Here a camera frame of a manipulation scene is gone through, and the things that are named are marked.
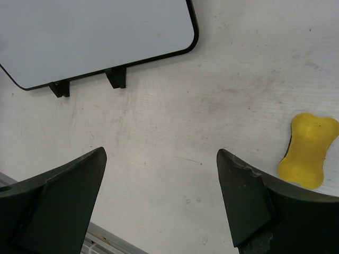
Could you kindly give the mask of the yellow bone-shaped eraser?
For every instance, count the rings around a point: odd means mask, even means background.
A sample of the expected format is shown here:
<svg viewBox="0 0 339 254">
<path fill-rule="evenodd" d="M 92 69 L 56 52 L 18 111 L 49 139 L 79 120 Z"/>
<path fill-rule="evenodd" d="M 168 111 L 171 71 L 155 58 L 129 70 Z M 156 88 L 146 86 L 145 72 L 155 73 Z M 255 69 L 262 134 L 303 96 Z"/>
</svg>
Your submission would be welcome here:
<svg viewBox="0 0 339 254">
<path fill-rule="evenodd" d="M 310 113 L 296 115 L 287 153 L 278 165 L 279 177 L 307 189 L 319 188 L 324 181 L 327 151 L 337 137 L 336 119 Z"/>
</svg>

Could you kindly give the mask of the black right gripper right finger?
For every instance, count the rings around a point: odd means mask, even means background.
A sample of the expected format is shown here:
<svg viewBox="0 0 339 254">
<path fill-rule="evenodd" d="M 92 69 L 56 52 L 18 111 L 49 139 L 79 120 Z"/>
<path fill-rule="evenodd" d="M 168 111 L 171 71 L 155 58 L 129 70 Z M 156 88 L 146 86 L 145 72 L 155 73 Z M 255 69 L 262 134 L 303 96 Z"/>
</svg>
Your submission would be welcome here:
<svg viewBox="0 0 339 254">
<path fill-rule="evenodd" d="M 338 198 L 284 182 L 225 149 L 218 177 L 240 253 L 338 253 Z"/>
</svg>

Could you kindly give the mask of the black framed whiteboard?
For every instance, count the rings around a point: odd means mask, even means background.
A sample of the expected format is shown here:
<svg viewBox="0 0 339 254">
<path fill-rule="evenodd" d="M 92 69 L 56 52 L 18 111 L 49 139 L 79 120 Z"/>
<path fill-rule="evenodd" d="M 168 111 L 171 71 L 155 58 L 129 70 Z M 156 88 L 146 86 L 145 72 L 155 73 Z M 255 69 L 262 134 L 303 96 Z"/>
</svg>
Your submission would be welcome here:
<svg viewBox="0 0 339 254">
<path fill-rule="evenodd" d="M 23 90 L 190 52 L 191 1 L 1 1 L 1 68 Z"/>
</svg>

